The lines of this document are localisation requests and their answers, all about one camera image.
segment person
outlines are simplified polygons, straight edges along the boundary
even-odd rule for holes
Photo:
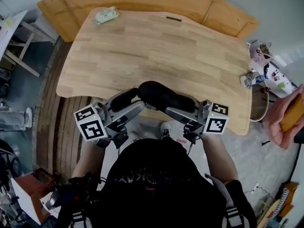
[[[96,204],[85,210],[93,227],[128,224],[229,227],[222,225],[226,215],[223,194],[200,175],[186,149],[170,137],[167,122],[162,123],[161,134],[161,140],[129,134],[132,143],[111,167]],[[249,227],[256,227],[256,217],[221,138],[203,135],[202,141],[210,175],[225,185]],[[72,177],[82,177],[89,171],[100,176],[105,151],[105,147],[88,142]],[[71,223],[73,208],[61,208],[58,227]]]
[[[0,104],[0,132],[24,131],[32,127],[33,112],[27,108],[26,112],[15,111],[5,105]]]

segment wooden desk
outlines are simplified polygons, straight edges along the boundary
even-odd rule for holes
[[[250,69],[244,41],[168,12],[120,10],[118,18],[97,25],[95,15],[103,9],[92,10],[76,36],[57,85],[59,96],[108,99],[154,80],[200,101],[229,105],[228,128],[247,134],[251,89],[239,80]],[[157,118],[167,119],[164,115]]]

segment shoe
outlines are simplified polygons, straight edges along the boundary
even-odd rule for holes
[[[138,136],[138,134],[136,132],[129,133],[129,141],[131,141],[131,143],[134,143],[139,140],[140,140],[140,137]]]
[[[171,127],[168,122],[163,122],[161,125],[161,139],[164,137],[170,137],[171,135]]]
[[[32,123],[33,123],[33,112],[31,108],[27,108],[26,110],[26,114],[28,115],[28,122],[25,123],[25,127],[31,128],[32,127]]]

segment human arm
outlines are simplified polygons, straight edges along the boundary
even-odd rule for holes
[[[99,147],[92,142],[87,142],[85,144],[85,150],[73,171],[72,178],[83,177],[89,171],[93,175],[100,176],[104,155],[105,148]]]
[[[217,134],[204,134],[203,147],[206,153],[211,176],[225,185],[238,179],[236,166]]]

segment person's leg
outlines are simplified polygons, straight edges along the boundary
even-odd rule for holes
[[[138,136],[138,134],[136,132],[130,132],[128,135],[129,135],[128,141],[130,141],[130,143],[134,143],[134,142],[140,140],[140,137]]]
[[[5,131],[25,130],[25,112],[14,111],[7,106],[0,106],[0,129]]]
[[[31,128],[32,121],[33,121],[33,112],[32,109],[28,107],[27,111],[25,112],[25,126]]]
[[[171,127],[168,122],[163,122],[161,125],[161,140],[165,141],[168,146],[172,146],[173,148],[179,148],[183,151],[186,149],[179,143],[171,138]]]
[[[171,138],[171,127],[168,122],[163,122],[161,125],[161,139]]]
[[[118,155],[128,146],[130,146],[132,143],[140,140],[140,137],[138,136],[138,134],[136,132],[130,132],[128,134],[129,138],[127,139],[127,141],[119,148],[118,151]]]

